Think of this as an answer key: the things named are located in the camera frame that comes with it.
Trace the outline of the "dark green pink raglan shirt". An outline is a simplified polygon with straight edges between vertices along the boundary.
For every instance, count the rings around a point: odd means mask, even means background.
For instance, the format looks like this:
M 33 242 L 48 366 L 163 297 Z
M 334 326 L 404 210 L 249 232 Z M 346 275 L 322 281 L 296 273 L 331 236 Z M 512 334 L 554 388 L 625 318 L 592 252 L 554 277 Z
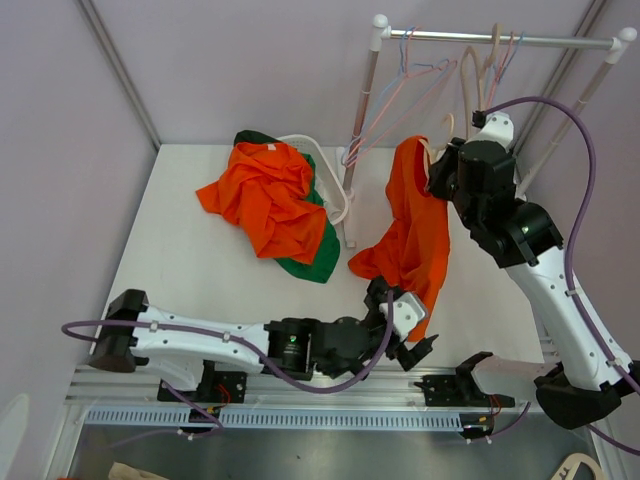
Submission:
M 240 143 L 264 145 L 279 143 L 279 140 L 258 131 L 242 130 L 235 135 L 233 145 L 236 146 Z

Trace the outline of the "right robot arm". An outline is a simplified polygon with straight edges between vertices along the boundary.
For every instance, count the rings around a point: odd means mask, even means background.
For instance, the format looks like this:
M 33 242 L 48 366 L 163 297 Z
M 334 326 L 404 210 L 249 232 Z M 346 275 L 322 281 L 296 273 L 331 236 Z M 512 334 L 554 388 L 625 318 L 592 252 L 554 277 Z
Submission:
M 454 138 L 429 167 L 428 192 L 453 204 L 470 238 L 527 297 L 560 355 L 556 363 L 508 360 L 479 352 L 457 367 L 455 392 L 466 404 L 488 395 L 537 403 L 562 428 L 607 417 L 631 394 L 639 364 L 626 354 L 609 360 L 577 305 L 578 282 L 564 270 L 567 248 L 548 212 L 515 196 L 515 158 L 491 140 Z

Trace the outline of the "blue wire hanger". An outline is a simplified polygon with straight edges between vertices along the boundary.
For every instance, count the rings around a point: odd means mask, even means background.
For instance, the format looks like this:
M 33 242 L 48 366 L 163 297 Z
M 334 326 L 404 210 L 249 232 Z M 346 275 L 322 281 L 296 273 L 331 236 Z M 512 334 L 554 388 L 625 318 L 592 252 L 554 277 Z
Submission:
M 510 44 L 508 51 L 505 54 L 502 63 L 500 64 L 500 67 L 496 69 L 495 83 L 497 85 L 499 85 L 502 82 L 503 78 L 505 77 L 506 72 L 508 71 L 511 63 L 513 62 L 514 57 L 518 53 L 518 50 L 525 36 L 526 36 L 526 33 L 521 32 L 520 35 L 518 36 L 518 39 L 516 39 L 513 43 Z

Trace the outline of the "orange t shirt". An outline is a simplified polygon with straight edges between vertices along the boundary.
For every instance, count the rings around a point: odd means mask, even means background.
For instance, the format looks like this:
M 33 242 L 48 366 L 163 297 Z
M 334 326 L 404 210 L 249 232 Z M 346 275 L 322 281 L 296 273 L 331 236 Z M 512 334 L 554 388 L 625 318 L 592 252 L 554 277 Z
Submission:
M 372 247 L 348 262 L 360 278 L 378 276 L 416 294 L 432 314 L 444 286 L 450 254 L 448 207 L 426 190 L 431 164 L 428 139 L 413 136 L 395 150 L 386 185 L 392 223 Z
M 205 212 L 241 228 L 259 258 L 313 263 L 328 222 L 307 200 L 314 173 L 286 143 L 233 147 L 218 180 L 196 191 Z

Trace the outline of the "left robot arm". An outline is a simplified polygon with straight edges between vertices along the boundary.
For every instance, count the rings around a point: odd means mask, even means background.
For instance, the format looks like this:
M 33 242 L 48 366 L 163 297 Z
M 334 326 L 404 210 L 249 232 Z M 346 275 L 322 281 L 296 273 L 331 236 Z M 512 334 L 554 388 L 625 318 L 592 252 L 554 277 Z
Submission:
M 332 323 L 313 318 L 208 323 L 156 308 L 145 291 L 128 289 L 109 304 L 88 363 L 115 373 L 142 367 L 203 401 L 215 389 L 215 376 L 205 370 L 208 362 L 271 374 L 306 389 L 316 373 L 363 379 L 381 357 L 409 371 L 432 352 L 433 337 L 409 340 L 428 315 L 414 294 L 377 277 L 364 303 L 363 319 L 346 316 Z

